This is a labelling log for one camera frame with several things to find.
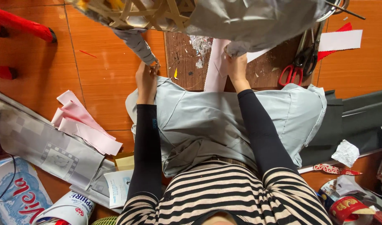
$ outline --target orange tiled floor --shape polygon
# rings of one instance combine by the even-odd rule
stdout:
[[[0,91],[51,120],[59,106],[56,97],[70,89],[95,120],[124,143],[124,150],[132,151],[132,122],[124,102],[136,88],[134,74],[140,60],[135,54],[109,28],[82,16],[63,0],[0,0],[0,8],[49,26],[58,38],[57,45],[48,44],[14,30],[10,30],[11,38],[0,38],[0,65],[19,71],[16,80],[0,79]],[[314,81],[327,90],[336,89],[341,98],[382,89],[382,0],[352,1],[349,9],[368,19],[340,14],[329,19],[326,29],[335,31],[351,22],[354,29],[363,29],[362,48],[323,59]],[[161,75],[166,76],[163,33],[148,31],[145,39],[161,61]],[[359,159],[353,169],[372,175],[381,157],[378,153]],[[37,171],[53,202],[68,191],[67,183]],[[304,174],[304,178],[315,189],[332,179],[319,172]],[[366,185],[372,188],[374,182]],[[98,206],[91,221],[109,215],[115,214]]]

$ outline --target hand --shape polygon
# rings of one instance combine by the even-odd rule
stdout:
[[[157,69],[150,69],[148,65],[141,62],[135,73],[138,88],[137,104],[153,105],[157,88],[157,73]]]
[[[246,54],[235,57],[234,59],[226,54],[226,61],[228,76],[237,93],[250,89],[250,85],[246,80],[246,63],[248,62]]]

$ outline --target striped shirt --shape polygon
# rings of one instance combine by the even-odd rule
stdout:
[[[238,225],[331,224],[316,193],[295,171],[274,168],[260,181],[248,169],[222,161],[177,175],[160,200],[138,192],[117,224],[195,225],[216,212],[230,214]]]

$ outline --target black arm sleeve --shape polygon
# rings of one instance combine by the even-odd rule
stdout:
[[[162,154],[156,105],[137,105],[137,130],[134,144],[134,173],[127,200],[139,192],[162,197]]]
[[[288,168],[298,173],[278,137],[273,121],[253,90],[238,93],[238,102],[259,173],[263,176],[266,171],[276,167]]]

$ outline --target black cable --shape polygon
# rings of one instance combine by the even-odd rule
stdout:
[[[6,189],[4,190],[4,192],[2,192],[1,196],[0,196],[0,199],[4,196],[4,194],[8,191],[9,187],[12,185],[14,179],[15,179],[15,175],[16,175],[16,160],[15,160],[15,157],[11,154],[9,154],[12,159],[14,160],[14,176],[12,177],[12,180],[10,181],[9,185],[6,187]]]

